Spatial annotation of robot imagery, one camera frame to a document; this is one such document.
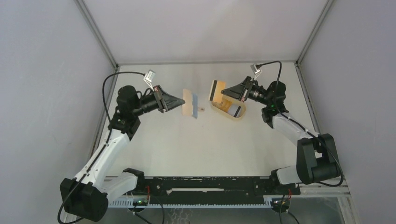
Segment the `beige leather card holder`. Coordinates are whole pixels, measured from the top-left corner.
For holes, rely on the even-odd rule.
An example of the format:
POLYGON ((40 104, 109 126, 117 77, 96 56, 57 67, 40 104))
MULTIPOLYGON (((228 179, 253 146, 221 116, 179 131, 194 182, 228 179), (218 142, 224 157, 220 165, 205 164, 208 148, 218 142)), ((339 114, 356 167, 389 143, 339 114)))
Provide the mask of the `beige leather card holder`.
MULTIPOLYGON (((192 94, 189 89, 183 89, 183 100, 185 103, 182 105, 182 115, 192 117, 192 94)), ((198 113, 204 112, 205 108, 198 105, 198 113)))

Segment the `tan card with dark stripe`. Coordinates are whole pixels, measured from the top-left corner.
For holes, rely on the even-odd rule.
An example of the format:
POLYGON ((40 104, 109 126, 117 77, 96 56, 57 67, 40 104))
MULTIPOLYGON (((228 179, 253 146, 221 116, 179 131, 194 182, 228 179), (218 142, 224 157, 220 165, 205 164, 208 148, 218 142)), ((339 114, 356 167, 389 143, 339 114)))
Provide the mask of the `tan card with dark stripe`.
POLYGON ((226 88, 226 82, 213 80, 209 92, 208 100, 212 103, 221 103, 223 94, 221 93, 226 88))

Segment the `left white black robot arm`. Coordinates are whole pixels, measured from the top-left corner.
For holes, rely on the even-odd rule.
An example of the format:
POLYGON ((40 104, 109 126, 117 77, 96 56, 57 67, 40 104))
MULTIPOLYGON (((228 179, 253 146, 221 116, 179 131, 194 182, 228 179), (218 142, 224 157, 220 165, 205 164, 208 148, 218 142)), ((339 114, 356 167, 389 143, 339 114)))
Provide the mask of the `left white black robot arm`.
POLYGON ((159 85, 141 96, 133 86, 123 86, 118 90, 116 102, 107 137, 84 167, 72 179, 64 178, 60 184, 62 204, 57 215, 60 224, 62 211, 77 216, 77 222, 82 219, 97 222, 105 215, 108 205, 121 195, 129 191, 136 195, 143 193, 146 182, 132 169, 109 182, 105 181, 106 174, 136 134, 141 115, 153 110, 164 113, 185 104, 183 99, 166 93, 159 85))

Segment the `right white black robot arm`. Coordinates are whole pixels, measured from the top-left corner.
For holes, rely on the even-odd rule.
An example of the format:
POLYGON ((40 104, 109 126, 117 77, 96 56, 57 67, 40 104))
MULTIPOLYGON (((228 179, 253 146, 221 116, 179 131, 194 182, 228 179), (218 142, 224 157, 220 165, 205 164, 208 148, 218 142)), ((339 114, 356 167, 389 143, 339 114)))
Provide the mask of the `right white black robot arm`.
POLYGON ((296 164, 271 172, 272 192, 282 194, 288 189, 289 184, 296 183, 320 183, 330 186, 326 180, 344 177, 334 138, 330 134, 319 134, 309 130, 297 122, 285 108, 284 83, 276 80, 268 88, 264 88, 252 77, 246 77, 240 84, 223 89, 221 93, 240 102, 250 99, 263 104, 263 121, 296 146, 296 164))

